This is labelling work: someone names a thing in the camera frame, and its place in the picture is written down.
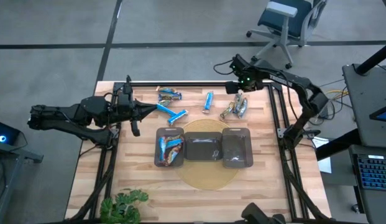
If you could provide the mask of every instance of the chair armrest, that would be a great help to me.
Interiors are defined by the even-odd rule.
[[[270,12],[275,12],[284,16],[288,16],[288,17],[295,17],[296,14],[298,13],[297,8],[286,6],[284,4],[280,4],[272,1],[270,1],[267,4],[266,10],[269,10]]]

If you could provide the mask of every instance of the potted plant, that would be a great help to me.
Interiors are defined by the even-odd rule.
[[[141,190],[122,189],[128,194],[119,193],[115,196],[115,202],[111,197],[104,199],[100,207],[100,220],[106,224],[138,224],[140,212],[137,204],[146,202],[149,195]]]

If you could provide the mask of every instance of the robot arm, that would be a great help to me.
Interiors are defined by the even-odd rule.
[[[90,139],[95,144],[107,145],[112,137],[110,125],[130,121],[134,136],[140,136],[137,121],[141,121],[157,108],[156,105],[133,100],[133,90],[128,76],[122,91],[115,91],[112,102],[105,96],[91,96],[70,107],[36,105],[31,107],[30,128],[36,130],[56,129]],[[92,120],[102,129],[89,129]]]
[[[239,54],[232,58],[230,64],[232,72],[238,77],[238,83],[228,82],[228,94],[263,89],[263,80],[268,79],[281,85],[288,86],[296,91],[302,105],[302,114],[296,123],[285,130],[283,142],[288,149],[295,147],[303,137],[303,128],[310,118],[318,114],[328,102],[328,98],[321,89],[313,85],[308,78],[298,77],[288,72],[273,68],[265,60],[254,63],[246,62]],[[308,98],[307,90],[312,92]]]

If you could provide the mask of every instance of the wooden tabletop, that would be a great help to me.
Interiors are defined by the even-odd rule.
[[[95,95],[112,92],[113,83],[99,82]],[[183,99],[174,101],[169,108],[176,112],[183,109],[189,112],[188,116],[176,121],[175,126],[178,127],[197,119],[218,119],[219,114],[234,99],[234,95],[227,95],[223,87],[180,87],[177,90],[182,93]],[[214,91],[212,107],[210,114],[203,114],[201,110],[209,91]],[[288,99],[287,91],[283,92],[285,99]],[[241,219],[241,212],[251,202],[256,203],[268,216],[281,213],[290,220],[269,93],[264,89],[245,93],[244,96],[247,97],[249,105],[246,115],[243,119],[230,115],[225,123],[230,127],[250,129],[254,165],[241,169],[231,183],[218,190],[199,190],[180,180],[173,169],[156,167],[155,133],[158,128],[167,126],[169,116],[154,111],[138,124],[140,137],[133,136],[129,122],[122,124],[112,195],[116,195],[124,188],[142,189],[147,192],[149,201],[139,205],[142,222],[233,222]],[[155,87],[134,87],[134,97],[144,103],[156,103],[158,92],[155,91]],[[291,98],[299,115],[301,108],[294,91],[291,91]],[[294,123],[295,118],[291,115],[288,102],[286,104],[290,122]],[[279,105],[277,100],[279,119],[282,121]],[[86,141],[81,151],[92,146],[91,142]],[[93,191],[99,151],[100,149],[94,149],[78,161],[66,218],[72,217]],[[313,148],[298,145],[296,153],[303,188],[317,207],[330,217]],[[300,216],[296,193],[294,198]]]

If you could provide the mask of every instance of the black metal frame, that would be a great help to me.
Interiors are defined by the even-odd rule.
[[[113,87],[113,93],[116,94],[117,90],[119,89],[120,86],[122,86],[123,83],[116,82],[114,83]],[[226,82],[132,82],[131,85],[133,87],[138,87],[138,86],[195,86],[195,87],[202,87],[202,86],[225,86]],[[277,111],[277,105],[275,101],[275,95],[274,95],[274,90],[277,91],[278,98],[280,101],[280,107],[282,111],[282,117],[283,117],[283,122],[285,128],[289,126],[289,120],[288,120],[288,114],[287,114],[287,107],[285,105],[285,99],[283,96],[283,91],[282,91],[282,86],[278,83],[264,83],[264,86],[267,87],[269,91],[269,97],[270,97],[270,104],[272,107],[272,113],[273,113],[273,120],[274,120],[274,128],[275,132],[277,133],[277,129],[281,128],[280,125],[280,120],[278,119],[278,111]],[[117,129],[121,130],[121,124],[117,123]],[[113,174],[114,174],[114,168],[115,168],[115,161],[116,161],[116,154],[117,154],[117,145],[118,145],[118,140],[119,138],[116,137],[112,141],[112,148],[109,149],[111,150],[111,158],[110,162],[107,168],[107,171],[104,173],[103,176],[101,174],[103,173],[104,170],[104,161],[106,158],[106,153],[107,149],[103,148],[101,152],[101,156],[99,159],[99,167],[98,167],[98,172],[96,176],[96,182],[95,182],[95,188],[93,193],[89,196],[87,199],[86,203],[81,207],[80,211],[72,218],[64,220],[62,222],[55,222],[55,223],[69,223],[69,224],[77,224],[77,223],[101,223],[100,219],[95,218],[96,216],[96,208],[98,204],[98,197],[100,191],[103,189],[104,185],[106,185],[106,190],[105,190],[105,197],[109,197],[111,194],[111,184],[113,180]],[[318,219],[309,219],[308,215],[308,205],[310,207],[315,207],[314,203],[310,200],[310,198],[307,196],[305,191],[303,190],[302,187],[302,181],[301,181],[301,176],[300,176],[300,171],[299,171],[299,166],[298,166],[298,160],[296,157],[296,152],[295,149],[290,149],[290,155],[291,155],[291,163],[293,166],[293,173],[290,171],[288,162],[287,162],[287,157],[285,155],[285,151],[287,150],[283,144],[281,144],[282,139],[277,136],[277,141],[278,141],[278,148],[280,151],[280,158],[281,158],[281,165],[283,169],[283,176],[284,176],[284,182],[285,182],[285,189],[287,192],[287,200],[288,200],[288,206],[290,209],[290,214],[292,218],[293,223],[335,223],[335,224],[349,224],[349,222],[337,222],[334,220],[328,220],[328,219],[322,219],[322,216],[316,216]],[[302,216],[303,218],[298,218],[298,215],[296,213],[296,208],[295,208],[295,201],[293,199],[293,193],[292,193],[292,187],[291,185],[294,186],[296,191],[298,192],[299,195],[299,200],[300,200],[300,206],[302,210]],[[84,220],[85,215],[87,212],[90,210],[89,214],[89,219]]]

